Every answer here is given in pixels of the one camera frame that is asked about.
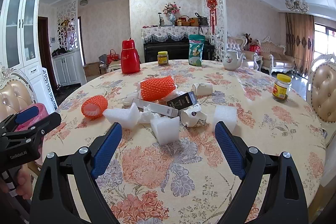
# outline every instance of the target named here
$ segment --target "white teapot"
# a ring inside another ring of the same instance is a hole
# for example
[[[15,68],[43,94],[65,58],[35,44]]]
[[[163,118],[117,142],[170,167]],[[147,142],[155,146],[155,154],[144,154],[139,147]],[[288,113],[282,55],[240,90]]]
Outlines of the white teapot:
[[[243,62],[245,54],[241,54],[238,59],[238,52],[235,50],[226,50],[224,53],[223,66],[227,70],[238,69]]]

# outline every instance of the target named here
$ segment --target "blue and white vase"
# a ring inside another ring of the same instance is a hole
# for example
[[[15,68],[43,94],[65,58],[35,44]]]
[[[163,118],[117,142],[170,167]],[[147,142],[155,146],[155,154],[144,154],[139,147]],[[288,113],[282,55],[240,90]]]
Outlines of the blue and white vase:
[[[175,26],[175,20],[176,20],[176,16],[174,16],[174,14],[170,14],[169,21],[171,25]]]

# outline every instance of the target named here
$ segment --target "pink bag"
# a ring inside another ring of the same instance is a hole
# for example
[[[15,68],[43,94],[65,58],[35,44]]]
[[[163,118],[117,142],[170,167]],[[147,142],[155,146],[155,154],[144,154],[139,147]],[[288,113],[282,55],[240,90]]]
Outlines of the pink bag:
[[[46,116],[48,116],[48,112],[47,109],[45,108],[44,104],[41,103],[36,103],[36,104],[32,104],[30,106],[28,106],[26,109],[31,108],[33,106],[36,106],[39,109],[39,114],[33,118],[31,118],[30,120],[28,120],[27,122],[20,124],[15,131],[22,131],[22,130],[27,130],[30,126],[32,126],[33,124],[35,124],[36,122],[42,120],[43,118],[45,118]],[[39,145],[39,153],[40,155],[42,155],[42,143]],[[42,165],[42,157],[40,157],[38,160],[35,160],[35,162],[38,165]]]

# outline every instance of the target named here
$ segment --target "yellow jar lid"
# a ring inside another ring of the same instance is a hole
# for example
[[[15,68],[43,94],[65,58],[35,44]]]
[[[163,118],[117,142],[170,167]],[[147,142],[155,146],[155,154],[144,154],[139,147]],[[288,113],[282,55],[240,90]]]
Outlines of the yellow jar lid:
[[[290,83],[291,82],[291,78],[287,75],[283,75],[282,73],[278,73],[277,75],[277,79],[282,81],[282,82],[286,82],[286,83]]]

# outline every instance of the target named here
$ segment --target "white drawer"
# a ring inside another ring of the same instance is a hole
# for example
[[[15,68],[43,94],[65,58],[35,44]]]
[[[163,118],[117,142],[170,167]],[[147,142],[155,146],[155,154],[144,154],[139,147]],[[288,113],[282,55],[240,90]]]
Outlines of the white drawer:
[[[25,74],[29,80],[35,78],[41,73],[42,73],[42,67],[40,65],[40,62],[36,62],[34,64],[31,64],[25,67]]]

